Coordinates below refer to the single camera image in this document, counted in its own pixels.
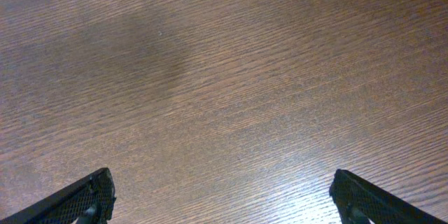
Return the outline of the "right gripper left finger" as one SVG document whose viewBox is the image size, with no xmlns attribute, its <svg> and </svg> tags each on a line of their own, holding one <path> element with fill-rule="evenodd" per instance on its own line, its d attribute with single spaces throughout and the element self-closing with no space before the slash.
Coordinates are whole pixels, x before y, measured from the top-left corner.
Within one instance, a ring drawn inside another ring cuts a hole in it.
<svg viewBox="0 0 448 224">
<path fill-rule="evenodd" d="M 104 167 L 1 222 L 107 224 L 112 219 L 115 201 L 113 178 L 109 168 Z"/>
</svg>

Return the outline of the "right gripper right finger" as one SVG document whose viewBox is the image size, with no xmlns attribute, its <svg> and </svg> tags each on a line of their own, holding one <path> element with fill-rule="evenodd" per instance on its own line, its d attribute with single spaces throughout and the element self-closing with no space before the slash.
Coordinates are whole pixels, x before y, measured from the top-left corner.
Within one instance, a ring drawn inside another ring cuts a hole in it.
<svg viewBox="0 0 448 224">
<path fill-rule="evenodd" d="M 329 193 L 343 224 L 447 224 L 345 169 Z"/>
</svg>

